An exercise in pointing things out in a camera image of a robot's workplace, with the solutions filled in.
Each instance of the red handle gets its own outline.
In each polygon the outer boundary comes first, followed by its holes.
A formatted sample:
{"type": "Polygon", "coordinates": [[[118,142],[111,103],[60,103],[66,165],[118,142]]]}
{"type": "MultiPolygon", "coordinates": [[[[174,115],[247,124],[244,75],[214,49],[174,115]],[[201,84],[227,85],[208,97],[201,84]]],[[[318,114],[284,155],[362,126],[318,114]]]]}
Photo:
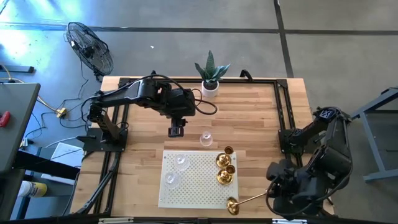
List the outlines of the red handle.
{"type": "Polygon", "coordinates": [[[8,121],[10,120],[10,112],[6,111],[1,117],[0,117],[0,128],[3,128],[7,125],[8,121]]]}

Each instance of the gold cup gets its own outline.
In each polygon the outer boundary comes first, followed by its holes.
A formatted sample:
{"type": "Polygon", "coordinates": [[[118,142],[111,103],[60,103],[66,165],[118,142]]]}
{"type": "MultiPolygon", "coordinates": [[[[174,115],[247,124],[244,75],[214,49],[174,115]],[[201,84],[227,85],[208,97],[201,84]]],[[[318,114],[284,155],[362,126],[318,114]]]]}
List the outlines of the gold cup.
{"type": "Polygon", "coordinates": [[[231,215],[237,215],[237,214],[239,214],[239,208],[240,208],[239,205],[240,204],[248,202],[250,200],[261,197],[266,194],[267,194],[267,191],[265,191],[263,194],[260,194],[260,195],[254,196],[252,198],[249,198],[247,200],[244,200],[243,202],[238,202],[234,197],[229,197],[226,202],[226,209],[229,211],[229,213],[231,215]]]}
{"type": "Polygon", "coordinates": [[[231,165],[231,154],[234,152],[231,146],[227,146],[224,149],[224,152],[218,154],[216,158],[216,163],[219,168],[225,168],[228,165],[231,165]]]}
{"type": "Polygon", "coordinates": [[[228,165],[225,169],[222,169],[217,174],[217,181],[222,185],[228,185],[232,183],[233,174],[235,173],[235,167],[228,165]]]}

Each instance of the gray floor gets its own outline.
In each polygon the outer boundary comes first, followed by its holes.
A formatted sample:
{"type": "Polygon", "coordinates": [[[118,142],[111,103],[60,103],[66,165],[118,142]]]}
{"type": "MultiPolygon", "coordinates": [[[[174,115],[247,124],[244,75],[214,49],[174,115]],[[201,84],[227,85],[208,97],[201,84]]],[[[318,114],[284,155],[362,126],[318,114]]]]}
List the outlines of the gray floor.
{"type": "MultiPolygon", "coordinates": [[[[397,1],[388,0],[280,0],[286,29],[397,30],[397,1]]],[[[33,1],[10,0],[0,22],[14,24],[66,24],[80,21],[111,27],[215,27],[277,29],[272,0],[148,0],[148,1],[33,1]]],[[[211,34],[170,32],[97,32],[109,44],[112,75],[147,75],[156,70],[170,76],[194,76],[194,62],[204,63],[212,50],[217,64],[231,63],[226,76],[248,69],[254,77],[286,77],[279,34],[211,34]]],[[[397,35],[287,35],[294,77],[304,78],[310,106],[339,106],[351,113],[398,83],[397,35]]],[[[0,62],[31,65],[32,74],[13,75],[39,82],[40,95],[53,106],[74,98],[83,79],[80,61],[62,31],[0,29],[0,62]]],[[[100,87],[91,71],[83,97],[100,87]]],[[[67,108],[79,103],[69,102],[67,108]]],[[[36,115],[48,111],[36,104],[36,115]]],[[[71,119],[79,116],[78,109],[71,119]]],[[[37,146],[84,133],[65,129],[52,114],[44,117],[47,129],[37,146]]],[[[67,123],[75,126],[81,121],[67,123]]],[[[27,131],[37,128],[32,119],[27,131]]],[[[377,171],[360,121],[349,129],[354,172],[349,185],[332,196],[336,214],[380,222],[397,222],[398,179],[365,184],[362,175],[377,171]]],[[[38,198],[27,217],[59,215],[67,197],[38,198]]]]}

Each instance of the white plant pot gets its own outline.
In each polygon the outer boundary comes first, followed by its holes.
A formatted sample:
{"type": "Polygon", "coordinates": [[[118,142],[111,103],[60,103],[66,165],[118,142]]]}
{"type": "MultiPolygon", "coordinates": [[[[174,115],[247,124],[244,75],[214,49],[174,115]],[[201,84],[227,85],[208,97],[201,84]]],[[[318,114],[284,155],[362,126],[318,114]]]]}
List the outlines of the white plant pot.
{"type": "Polygon", "coordinates": [[[217,87],[214,90],[207,90],[205,88],[205,82],[202,81],[201,83],[201,93],[204,97],[215,97],[218,94],[218,87],[220,86],[220,84],[217,81],[217,87]]]}

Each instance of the white paper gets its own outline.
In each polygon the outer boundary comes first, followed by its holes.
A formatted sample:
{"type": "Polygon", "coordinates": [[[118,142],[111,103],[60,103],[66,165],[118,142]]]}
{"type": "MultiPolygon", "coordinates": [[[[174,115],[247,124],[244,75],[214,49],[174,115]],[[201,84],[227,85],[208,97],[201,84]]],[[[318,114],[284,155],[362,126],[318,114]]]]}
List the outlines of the white paper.
{"type": "MultiPolygon", "coordinates": [[[[78,149],[81,149],[80,147],[76,147],[76,146],[71,146],[69,144],[65,144],[65,143],[58,143],[57,148],[55,149],[54,153],[52,154],[51,158],[57,157],[57,156],[61,156],[65,153],[68,152],[72,152],[72,151],[76,151],[78,149]]],[[[73,153],[69,153],[67,155],[64,155],[62,157],[56,158],[56,159],[52,159],[52,161],[54,162],[60,162],[62,164],[66,164],[66,165],[70,165],[72,167],[77,167],[80,168],[81,167],[81,159],[83,158],[83,150],[79,150],[73,153]]],[[[75,183],[75,180],[70,180],[70,179],[66,179],[66,178],[61,178],[61,177],[55,177],[55,176],[51,176],[49,174],[42,174],[42,178],[48,179],[48,180],[54,180],[57,182],[61,182],[64,184],[70,184],[73,185],[75,183]]]]}

